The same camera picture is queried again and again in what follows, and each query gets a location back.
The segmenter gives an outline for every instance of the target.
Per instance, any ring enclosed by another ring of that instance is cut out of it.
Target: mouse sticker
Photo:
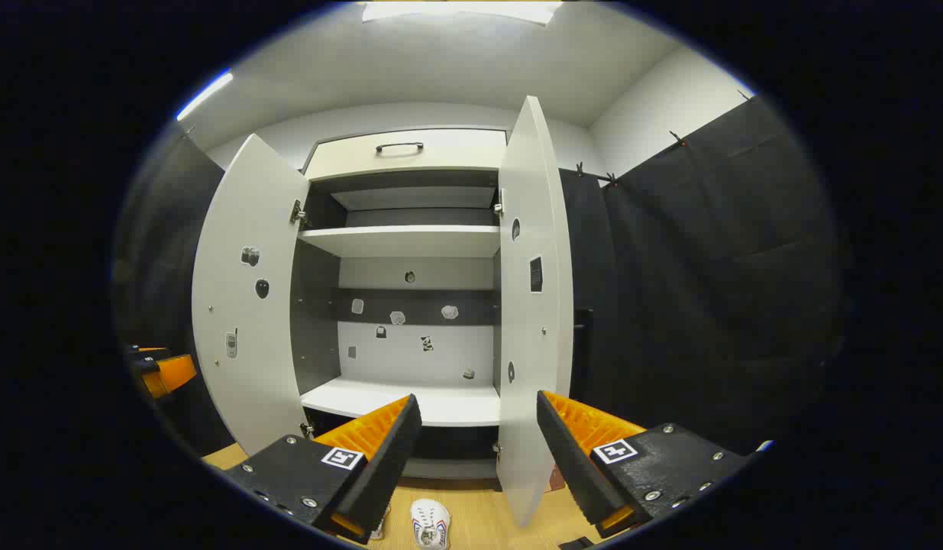
[[[270,285],[268,285],[268,282],[266,282],[265,279],[258,279],[257,282],[254,283],[254,292],[257,293],[261,299],[268,297],[269,288]]]

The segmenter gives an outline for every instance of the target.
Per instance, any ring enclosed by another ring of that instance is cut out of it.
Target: cabinet door
[[[554,460],[535,421],[539,390],[566,394],[573,355],[573,271],[549,129],[527,97],[499,168],[502,189],[502,410],[499,480],[526,526]]]
[[[251,135],[224,172],[196,248],[192,330],[199,368],[220,417],[248,454],[297,434],[305,421],[291,358],[298,224],[290,217],[308,185]]]

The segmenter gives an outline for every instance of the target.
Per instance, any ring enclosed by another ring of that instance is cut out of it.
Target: black curtain
[[[122,344],[192,355],[196,376],[157,403],[199,454],[234,442],[210,400],[192,341],[192,264],[224,171],[178,128],[143,159],[115,235],[112,303]]]
[[[599,180],[589,174],[559,170],[570,229],[573,261],[573,376],[570,397],[613,412],[612,376],[618,366],[617,266],[614,241]]]
[[[760,98],[604,189],[617,258],[612,412],[737,453],[823,389],[849,253],[798,138]]]

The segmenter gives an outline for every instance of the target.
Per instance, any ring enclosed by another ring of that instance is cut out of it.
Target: white wall
[[[753,97],[719,66],[687,47],[677,48],[590,126],[605,170],[621,175],[674,143],[669,131],[684,137],[730,111],[746,101],[737,90]]]
[[[489,125],[511,129],[517,117],[517,111],[480,105],[385,103],[314,112],[266,126],[254,133],[289,161],[291,167],[301,168],[315,141],[321,139],[416,125]],[[586,129],[553,119],[547,119],[547,124],[559,167],[575,170],[576,164],[582,161],[584,171],[603,173],[600,154]],[[213,147],[206,153],[226,170],[244,139],[247,135]]]

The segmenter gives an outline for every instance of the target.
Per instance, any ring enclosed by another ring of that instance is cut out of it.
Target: ceiling
[[[481,14],[362,21],[344,3],[231,66],[182,121],[209,150],[294,116],[392,102],[521,108],[588,128],[676,39],[599,2],[564,2],[547,27]]]

